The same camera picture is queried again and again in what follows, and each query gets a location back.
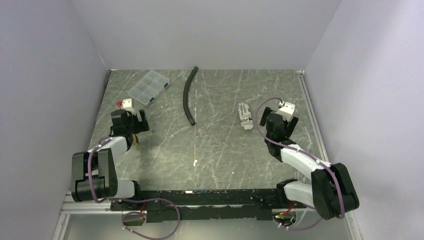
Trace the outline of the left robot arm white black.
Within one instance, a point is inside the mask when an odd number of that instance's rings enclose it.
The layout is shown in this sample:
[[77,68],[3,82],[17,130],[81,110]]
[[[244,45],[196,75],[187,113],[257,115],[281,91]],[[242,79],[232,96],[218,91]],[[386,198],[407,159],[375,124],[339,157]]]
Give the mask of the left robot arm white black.
[[123,199],[130,210],[143,204],[140,186],[134,180],[119,179],[115,159],[138,143],[137,134],[149,131],[144,110],[133,113],[118,109],[111,114],[109,136],[93,148],[73,154],[71,161],[71,196],[75,202]]

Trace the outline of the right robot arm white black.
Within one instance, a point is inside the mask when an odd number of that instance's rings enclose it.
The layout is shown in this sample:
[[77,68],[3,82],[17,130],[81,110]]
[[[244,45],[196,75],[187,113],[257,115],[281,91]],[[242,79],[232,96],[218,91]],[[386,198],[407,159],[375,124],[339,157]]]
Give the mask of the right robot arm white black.
[[266,107],[259,121],[265,127],[262,134],[269,154],[290,165],[310,182],[285,180],[277,185],[275,202],[282,208],[293,202],[312,207],[318,215],[329,220],[356,210],[360,201],[347,167],[342,163],[322,161],[303,150],[290,139],[298,118],[286,120],[277,111]]

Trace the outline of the printed glasses pouch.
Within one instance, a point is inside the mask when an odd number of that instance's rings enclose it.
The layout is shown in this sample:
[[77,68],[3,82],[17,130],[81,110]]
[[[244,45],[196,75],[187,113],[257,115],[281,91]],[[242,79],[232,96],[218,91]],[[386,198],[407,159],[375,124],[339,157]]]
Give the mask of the printed glasses pouch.
[[254,121],[250,107],[245,102],[240,102],[237,105],[237,113],[240,120],[240,126],[244,131],[250,131],[254,128]]

